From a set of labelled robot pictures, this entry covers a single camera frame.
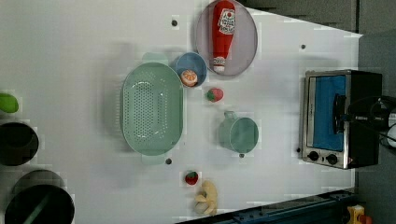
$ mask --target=black pot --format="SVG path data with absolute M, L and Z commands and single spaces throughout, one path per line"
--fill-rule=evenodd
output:
M 12 191 L 15 196 L 6 210 L 6 224 L 72 223 L 75 214 L 73 200 L 55 173 L 33 171 L 23 176 Z
M 22 165 L 31 160 L 38 150 L 38 136 L 26 124 L 10 122 L 0 126 L 0 163 Z

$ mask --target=white tabletop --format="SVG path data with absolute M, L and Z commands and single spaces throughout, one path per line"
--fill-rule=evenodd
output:
M 194 22 L 210 1 L 1 2 L 0 91 L 21 101 L 2 118 L 28 122 L 41 140 L 30 162 L 0 167 L 2 208 L 15 181 L 38 168 L 65 180 L 78 224 L 201 217 L 192 211 L 199 185 L 182 181 L 190 169 L 217 186 L 219 214 L 354 186 L 353 170 L 303 162 L 295 150 L 305 71 L 356 68 L 359 35 L 250 9 L 255 61 L 240 76 L 209 72 L 202 87 L 185 89 L 183 134 L 166 155 L 173 163 L 147 166 L 120 132 L 122 81 L 145 52 L 173 61 L 192 51 Z M 206 101 L 210 87 L 224 99 Z M 244 159 L 217 143 L 225 110 L 259 125 L 259 144 Z

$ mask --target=bottle label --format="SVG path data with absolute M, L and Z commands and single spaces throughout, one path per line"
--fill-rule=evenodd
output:
M 225 64 L 225 59 L 223 57 L 217 57 L 213 60 L 214 65 L 223 65 Z
M 218 22 L 219 31 L 225 35 L 233 35 L 235 28 L 235 10 L 224 8 Z

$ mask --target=blue bowl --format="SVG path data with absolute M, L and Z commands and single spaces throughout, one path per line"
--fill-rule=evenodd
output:
M 177 74 L 181 76 L 181 74 L 186 70 L 192 70 L 197 75 L 198 82 L 193 87 L 201 86 L 201 84 L 204 83 L 206 79 L 207 68 L 204 59 L 199 54 L 194 52 L 188 52 L 183 54 L 177 60 Z

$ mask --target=teal cup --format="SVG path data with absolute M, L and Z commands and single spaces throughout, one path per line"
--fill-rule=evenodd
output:
M 219 127 L 220 145 L 242 154 L 251 151 L 259 140 L 257 124 L 253 119 L 238 118 L 233 111 L 226 111 L 224 117 Z

